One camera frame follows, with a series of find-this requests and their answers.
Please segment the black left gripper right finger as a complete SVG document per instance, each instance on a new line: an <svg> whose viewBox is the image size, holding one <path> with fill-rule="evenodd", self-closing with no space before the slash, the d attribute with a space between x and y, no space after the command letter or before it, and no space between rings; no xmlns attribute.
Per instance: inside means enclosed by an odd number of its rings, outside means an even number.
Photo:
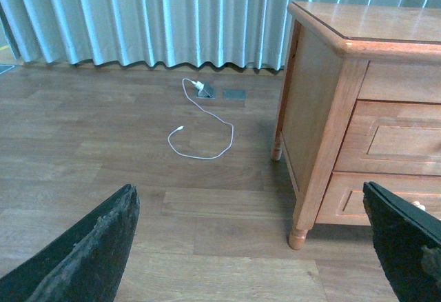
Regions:
<svg viewBox="0 0 441 302"><path fill-rule="evenodd" d="M440 300L440 220L371 181L363 205L373 246L399 301Z"/></svg>

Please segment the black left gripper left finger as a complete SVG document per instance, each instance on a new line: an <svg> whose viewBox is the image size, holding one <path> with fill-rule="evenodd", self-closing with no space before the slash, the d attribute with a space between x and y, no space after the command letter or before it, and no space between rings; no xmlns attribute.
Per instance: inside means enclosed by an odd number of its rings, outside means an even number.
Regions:
<svg viewBox="0 0 441 302"><path fill-rule="evenodd" d="M2 301L113 301L139 218L124 185L40 252L1 278Z"/></svg>

